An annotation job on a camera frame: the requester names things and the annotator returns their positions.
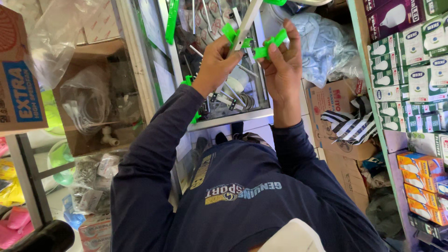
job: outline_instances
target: person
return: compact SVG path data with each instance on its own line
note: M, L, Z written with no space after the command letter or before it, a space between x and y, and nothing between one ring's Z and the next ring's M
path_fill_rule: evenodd
M205 97L237 65L222 36L205 49L192 86L180 85L129 148L113 178L114 252L388 251L325 161L316 158L301 118L300 36L272 43L262 60L272 97L267 144L231 140L204 152L177 212L168 202L176 146Z

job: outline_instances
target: floor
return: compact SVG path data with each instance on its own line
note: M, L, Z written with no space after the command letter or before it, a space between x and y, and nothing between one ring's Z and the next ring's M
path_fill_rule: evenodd
M300 105L301 105L301 110L302 110L302 120L305 124L305 131L309 136L309 141L314 146L314 151L316 152L317 157L320 160L325 160L325 154L323 153L323 149L317 148L314 143L313 131L312 131L311 120L310 120L310 113L308 112L308 106L307 106L307 101L306 101L306 96L305 96L305 89L313 87L313 86L314 85L312 83L306 81L305 79L301 80L302 91L300 93L299 100L300 100ZM254 119L254 120L250 120L250 121L245 121L244 122L244 133L252 132L252 133L258 134L269 145L271 145L275 150L274 139L272 137L271 127L269 126L269 124L272 124L272 123L274 123L273 117L265 117L265 118L259 118L259 119ZM211 139L212 143L215 144L215 137L220 132L223 132L224 135L227 136L227 139L229 139L229 140L232 139L230 125L223 125L223 126L219 126L219 127L215 127L215 128L206 129L206 130L199 130L199 131L191 132L190 139L191 139L193 148L195 148L198 137L200 137L200 136L205 137L207 139Z

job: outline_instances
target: purple box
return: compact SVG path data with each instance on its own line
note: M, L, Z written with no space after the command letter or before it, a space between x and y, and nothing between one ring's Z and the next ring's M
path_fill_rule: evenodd
M426 21L423 0L390 0L367 15L371 43Z
M379 9L381 6L383 6L384 4L386 4L389 1L391 1L391 0L364 0L366 16L369 15L370 13L376 11L377 9Z

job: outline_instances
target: black and white striped fabric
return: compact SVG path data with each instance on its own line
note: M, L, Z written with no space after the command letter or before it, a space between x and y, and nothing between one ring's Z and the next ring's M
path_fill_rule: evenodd
M320 119L332 123L332 131L336 133L339 141L346 141L358 145L378 134L373 118L372 107L365 96L351 101L358 111L350 114L344 112L325 111Z

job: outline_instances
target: white pipe fitting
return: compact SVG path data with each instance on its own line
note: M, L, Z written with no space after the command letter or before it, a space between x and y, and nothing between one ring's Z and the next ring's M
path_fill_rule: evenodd
M110 126L105 126L103 128L103 138L101 139L101 143L105 144L108 143L112 146L118 146L120 144L120 141L116 138L113 138L111 136L112 134L112 129Z

